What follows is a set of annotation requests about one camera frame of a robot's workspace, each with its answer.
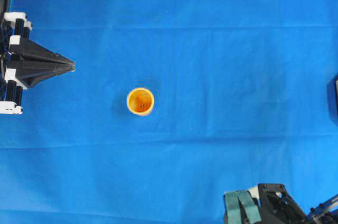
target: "blue tablecloth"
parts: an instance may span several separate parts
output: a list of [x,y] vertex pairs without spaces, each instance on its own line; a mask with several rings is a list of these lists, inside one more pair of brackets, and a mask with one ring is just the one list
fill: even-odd
[[[0,223],[222,223],[225,191],[337,192],[338,0],[12,0],[76,72],[1,116]],[[147,117],[126,107],[152,90]]]

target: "blue cloth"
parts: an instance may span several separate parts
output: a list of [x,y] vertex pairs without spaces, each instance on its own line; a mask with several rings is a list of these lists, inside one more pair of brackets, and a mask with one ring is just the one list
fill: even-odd
[[[77,70],[1,116],[0,222],[222,223],[225,191],[337,192],[338,0],[12,0]],[[151,115],[126,107],[138,86]]]

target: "black device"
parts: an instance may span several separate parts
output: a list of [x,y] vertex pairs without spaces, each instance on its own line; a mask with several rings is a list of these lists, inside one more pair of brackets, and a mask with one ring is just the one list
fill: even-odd
[[224,202],[225,224],[338,224],[338,195],[305,214],[283,184],[226,193]]
[[22,114],[22,92],[75,70],[75,63],[29,40],[32,23],[0,0],[0,114]]

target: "orange cup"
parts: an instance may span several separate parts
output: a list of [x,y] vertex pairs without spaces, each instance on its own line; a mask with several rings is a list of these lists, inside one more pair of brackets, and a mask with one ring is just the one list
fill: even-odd
[[138,116],[149,115],[155,104],[153,93],[146,88],[135,88],[127,96],[128,109]]

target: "green strap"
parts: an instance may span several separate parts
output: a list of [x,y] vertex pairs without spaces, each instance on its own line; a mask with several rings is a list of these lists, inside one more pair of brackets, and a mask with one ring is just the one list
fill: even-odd
[[242,224],[241,211],[236,191],[227,193],[225,198],[228,212],[228,224]]
[[242,223],[239,201],[242,203],[251,224],[261,221],[258,207],[255,205],[250,193],[248,191],[235,191],[225,194],[228,224]]
[[241,201],[245,213],[247,214],[251,224],[261,221],[258,207],[255,205],[251,195],[248,191],[238,191],[238,198]]

